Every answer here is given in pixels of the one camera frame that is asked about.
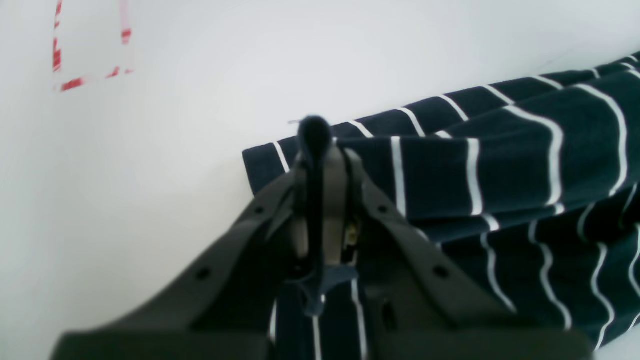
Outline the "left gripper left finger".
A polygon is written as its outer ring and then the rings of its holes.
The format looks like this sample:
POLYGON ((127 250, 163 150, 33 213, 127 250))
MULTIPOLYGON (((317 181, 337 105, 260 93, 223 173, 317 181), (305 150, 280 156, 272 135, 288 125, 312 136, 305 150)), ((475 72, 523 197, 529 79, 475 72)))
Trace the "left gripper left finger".
POLYGON ((231 228, 151 300, 116 321, 66 333, 54 360, 271 360, 274 305, 313 316, 313 159, 298 155, 231 228))

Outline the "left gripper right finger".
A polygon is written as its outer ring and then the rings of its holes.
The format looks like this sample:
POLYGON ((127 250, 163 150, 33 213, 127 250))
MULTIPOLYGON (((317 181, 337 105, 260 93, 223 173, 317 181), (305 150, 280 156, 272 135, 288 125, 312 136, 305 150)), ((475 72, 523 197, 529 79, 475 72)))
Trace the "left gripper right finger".
POLYGON ((365 174, 351 150, 324 163, 330 265, 346 265, 363 290, 371 360, 591 360, 576 330, 516 315, 423 239, 365 174))

